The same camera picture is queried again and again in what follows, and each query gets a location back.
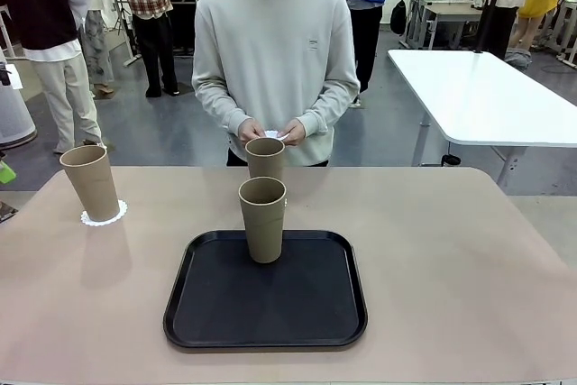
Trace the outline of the person's right hand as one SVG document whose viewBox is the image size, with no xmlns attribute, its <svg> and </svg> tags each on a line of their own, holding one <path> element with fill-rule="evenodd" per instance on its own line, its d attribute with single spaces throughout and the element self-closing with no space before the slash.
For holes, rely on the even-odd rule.
<svg viewBox="0 0 577 385">
<path fill-rule="evenodd" d="M 253 118 L 244 120 L 238 128 L 238 138 L 245 146 L 248 142 L 266 136 L 261 124 Z"/>
</svg>

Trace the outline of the person's left hand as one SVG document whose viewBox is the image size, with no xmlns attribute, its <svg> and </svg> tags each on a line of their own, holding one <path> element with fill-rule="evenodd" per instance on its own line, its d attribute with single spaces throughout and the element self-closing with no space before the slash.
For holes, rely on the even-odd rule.
<svg viewBox="0 0 577 385">
<path fill-rule="evenodd" d="M 306 137 L 306 129 L 298 119 L 292 119 L 286 127 L 279 132 L 279 138 L 286 146 L 299 146 Z"/>
</svg>

